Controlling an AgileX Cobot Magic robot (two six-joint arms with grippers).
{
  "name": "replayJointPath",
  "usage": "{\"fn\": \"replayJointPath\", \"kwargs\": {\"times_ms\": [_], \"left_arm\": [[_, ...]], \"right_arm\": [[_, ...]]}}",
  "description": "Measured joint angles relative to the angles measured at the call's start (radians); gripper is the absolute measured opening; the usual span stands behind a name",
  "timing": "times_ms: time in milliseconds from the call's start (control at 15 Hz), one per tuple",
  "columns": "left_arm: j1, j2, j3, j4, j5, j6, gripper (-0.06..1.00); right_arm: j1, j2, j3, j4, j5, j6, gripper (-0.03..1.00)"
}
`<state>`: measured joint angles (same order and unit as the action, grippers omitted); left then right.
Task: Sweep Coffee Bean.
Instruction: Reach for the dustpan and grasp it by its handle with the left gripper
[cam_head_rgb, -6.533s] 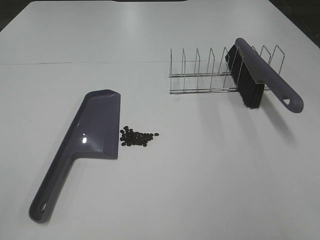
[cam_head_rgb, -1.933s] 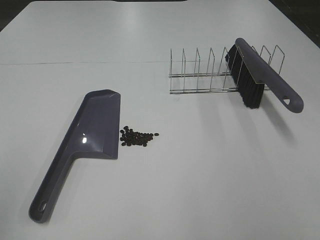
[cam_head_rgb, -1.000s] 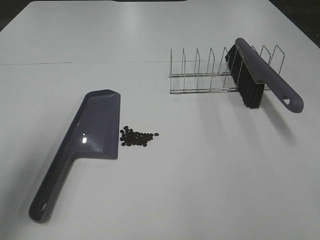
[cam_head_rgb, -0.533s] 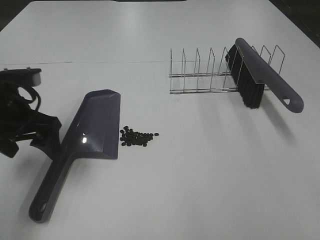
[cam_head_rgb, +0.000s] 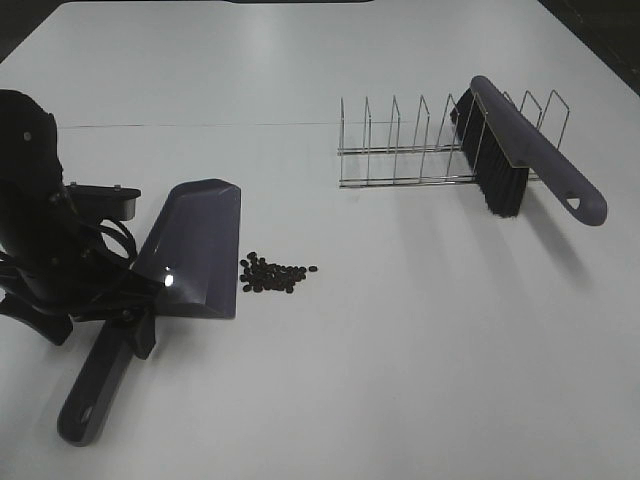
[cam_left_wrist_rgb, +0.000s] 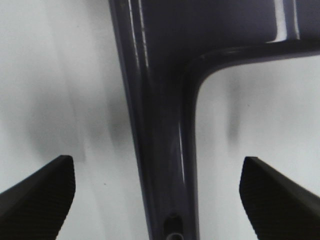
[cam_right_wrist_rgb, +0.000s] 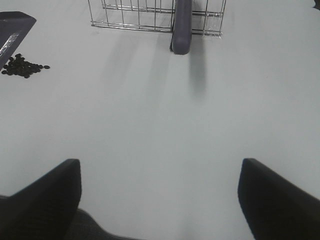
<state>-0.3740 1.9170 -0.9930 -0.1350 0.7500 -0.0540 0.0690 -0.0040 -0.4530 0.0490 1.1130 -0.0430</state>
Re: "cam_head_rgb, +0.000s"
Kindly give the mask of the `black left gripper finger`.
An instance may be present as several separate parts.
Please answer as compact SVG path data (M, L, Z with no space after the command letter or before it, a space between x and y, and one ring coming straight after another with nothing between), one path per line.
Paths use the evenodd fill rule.
M44 314L11 294L1 301L1 314L30 327L56 346L62 345L73 330L68 316Z
M127 343L133 354L146 360L156 345L156 316L152 307L136 309L127 322Z

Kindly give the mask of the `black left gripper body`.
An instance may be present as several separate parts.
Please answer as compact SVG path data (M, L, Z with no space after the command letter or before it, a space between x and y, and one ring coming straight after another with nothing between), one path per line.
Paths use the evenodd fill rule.
M164 285L132 269L136 241L123 222L80 223L68 235L1 251L1 287L36 310L73 321L131 318L136 309L154 307Z

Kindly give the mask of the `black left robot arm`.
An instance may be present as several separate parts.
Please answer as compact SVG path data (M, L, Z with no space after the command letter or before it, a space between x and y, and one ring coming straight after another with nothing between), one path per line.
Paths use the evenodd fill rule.
M1 92L1 313L63 344L76 322L101 320L145 359L156 343L163 284L133 271L125 226L136 189L68 186L53 114Z

